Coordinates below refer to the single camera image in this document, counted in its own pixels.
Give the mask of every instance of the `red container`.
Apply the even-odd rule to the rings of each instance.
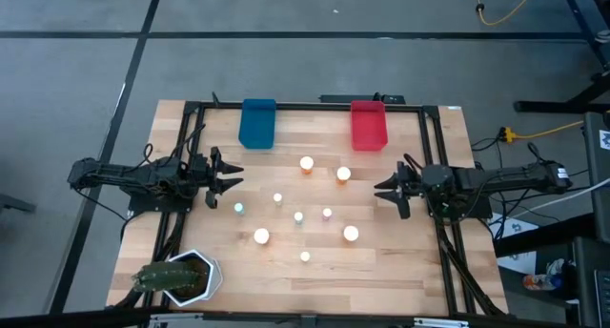
[[[352,102],[352,148],[380,151],[388,144],[385,106],[380,101]]]

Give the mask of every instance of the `wooden tabletop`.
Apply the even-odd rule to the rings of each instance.
[[[184,101],[159,101],[152,123],[153,157],[175,145]],[[463,114],[441,107],[441,125],[449,163],[472,167],[473,158]],[[411,199],[411,217],[401,220],[392,203],[373,196],[373,186],[396,170],[402,154],[424,163],[415,113],[387,113],[388,145],[377,153],[355,153],[351,147],[349,112],[277,111],[275,143],[269,151],[245,150],[237,139],[240,110],[206,110],[199,151],[218,146],[223,159],[245,169],[241,184],[218,199],[211,210],[204,195],[195,199],[180,246],[197,249],[220,262],[224,282],[214,297],[182,308],[194,311],[319,313],[392,316],[446,316],[437,237],[423,200]],[[432,122],[429,132],[434,141]],[[437,151],[433,153],[437,160]],[[305,175],[299,159],[309,155],[314,171]],[[345,185],[336,183],[336,169],[352,170]],[[281,207],[273,194],[283,194]],[[245,215],[234,212],[241,202]],[[322,209],[333,216],[322,220]],[[293,214],[305,218],[296,226]],[[132,287],[130,275],[151,261],[159,214],[131,222],[114,270],[108,304]],[[347,225],[359,239],[342,237]],[[506,311],[506,301],[489,232],[476,220],[462,224],[469,269],[485,293]],[[267,245],[253,240],[257,228],[271,234]],[[301,252],[311,260],[303,263]],[[464,310],[454,270],[457,304]]]

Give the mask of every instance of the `blue container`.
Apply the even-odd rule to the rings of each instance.
[[[275,138],[275,100],[244,99],[239,142],[247,149],[271,149]]]

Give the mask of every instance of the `metal frame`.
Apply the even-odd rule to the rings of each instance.
[[[242,103],[240,103],[240,102],[223,103],[218,100],[218,98],[215,96],[215,94],[213,94],[213,102],[186,102],[184,114],[182,116],[182,121],[180,124],[180,133],[178,135],[177,144],[181,143],[184,140],[184,136],[186,135],[186,127],[189,126],[189,121],[191,119],[191,113],[192,113],[192,110],[190,110],[189,108],[193,108],[193,107],[198,108],[197,117],[196,117],[197,121],[195,124],[195,126],[198,126],[201,123],[203,123],[203,118],[204,118],[206,109],[241,110]],[[290,110],[290,111],[348,112],[350,110],[350,104],[277,103],[276,109],[277,110]],[[442,128],[440,125],[440,116],[438,114],[438,107],[436,107],[436,106],[420,107],[420,106],[407,106],[407,105],[386,105],[385,109],[386,109],[386,112],[389,112],[389,113],[416,113],[417,114],[417,120],[419,122],[419,127],[420,127],[421,144],[422,144],[422,149],[423,149],[423,153],[424,153],[425,163],[428,165],[433,163],[433,155],[432,155],[432,149],[431,149],[431,145],[430,145],[430,136],[428,134],[428,120],[427,120],[427,118],[430,118],[433,122],[439,159],[441,160],[441,163],[447,164],[447,154],[446,154],[444,139],[443,139],[443,135],[442,135]],[[193,139],[193,144],[196,143],[196,145],[194,145],[194,146],[198,146],[200,138],[201,138],[201,133],[199,133],[195,136],[195,138]],[[154,252],[153,252],[153,256],[152,256],[153,260],[155,259],[155,256],[157,256],[157,254],[158,254],[157,250],[161,249],[161,245],[163,244],[163,241],[165,240],[165,234],[167,232],[167,225],[168,225],[168,221],[169,221],[167,218],[164,219],[164,217],[166,215],[169,215],[169,214],[163,213],[163,215],[161,217],[156,241],[154,243],[155,248],[154,248]],[[435,229],[436,229],[437,236],[438,236],[439,231],[444,229],[444,227],[437,224],[435,226]],[[458,254],[459,258],[465,263],[466,254],[464,252],[461,230],[459,229],[459,224],[454,225],[452,233],[454,236],[454,241],[456,243],[457,254]],[[439,257],[440,257],[440,266],[441,266],[441,270],[442,270],[443,283],[444,283],[444,288],[445,288],[445,296],[446,296],[446,300],[447,300],[447,308],[449,311],[449,316],[452,316],[452,315],[458,313],[458,305],[457,305],[457,300],[456,300],[456,292],[455,292],[455,289],[453,286],[453,280],[452,280],[452,274],[451,274],[451,264],[450,264],[449,258],[446,255],[446,253],[442,250],[442,248],[440,248],[440,241],[438,242],[438,247],[439,247],[438,251],[439,251]],[[176,247],[173,250],[173,254],[176,253],[177,250],[178,250],[178,247]],[[465,298],[465,302],[466,302],[467,313],[473,314],[476,312],[476,307],[475,307],[473,296],[468,291],[465,284],[463,284],[463,289],[464,289],[464,298]],[[145,307],[145,308],[150,307],[151,304],[152,304],[152,296],[150,294],[147,294],[147,296],[145,297],[144,303],[143,303],[143,307]],[[170,304],[169,299],[164,296],[163,300],[161,302],[161,306],[163,308],[169,308],[169,304]],[[252,316],[247,316],[247,317],[255,320],[258,315],[259,314],[254,314]],[[315,321],[318,321],[324,316],[320,316],[320,317],[313,316],[313,317],[314,317]],[[366,316],[364,318],[385,319],[385,317],[376,317],[376,316]],[[359,318],[359,316],[354,316],[353,319],[360,319],[360,318]]]

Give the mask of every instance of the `black floor stripe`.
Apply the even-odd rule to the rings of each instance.
[[[0,39],[433,39],[581,40],[581,32],[400,32],[400,31],[0,31]]]
[[[108,130],[108,134],[106,135],[102,151],[99,155],[99,160],[101,162],[110,162],[111,160],[112,151],[114,150],[114,144],[116,143],[116,138],[118,137],[118,132],[123,121],[123,116],[125,115],[125,110],[127,109],[127,104],[132,93],[133,82],[135,80],[135,76],[137,75],[137,70],[140,66],[140,61],[142,60],[144,48],[146,47],[147,39],[145,35],[151,30],[154,14],[156,13],[158,5],[159,0],[151,0],[151,4],[149,5],[149,9],[144,20],[144,24],[142,25],[142,37],[137,40],[137,43],[135,45],[132,61],[130,62],[129,68],[127,70],[127,75],[125,77],[124,87],[119,96],[118,103],[116,105],[116,109],[114,110],[114,115],[111,120],[111,125]],[[99,199],[99,195],[101,192],[100,189],[101,187],[92,189],[89,192],[89,196],[94,200]],[[76,274],[76,269],[78,267],[78,261],[83,253],[85,241],[87,240],[87,234],[89,233],[89,228],[92,224],[95,205],[91,201],[87,201],[81,208],[82,210],[78,215],[79,220],[78,225],[76,227],[76,233],[74,234],[74,239],[72,240],[64,269],[62,271],[61,277],[59,278],[57,289],[52,299],[51,314],[60,314],[64,311],[68,295],[70,294],[72,281],[74,279],[74,275]]]
[[[154,31],[159,39],[437,39],[437,40],[585,40],[580,32],[391,32],[391,31]]]
[[[0,31],[0,38],[121,39],[143,36],[140,31]]]

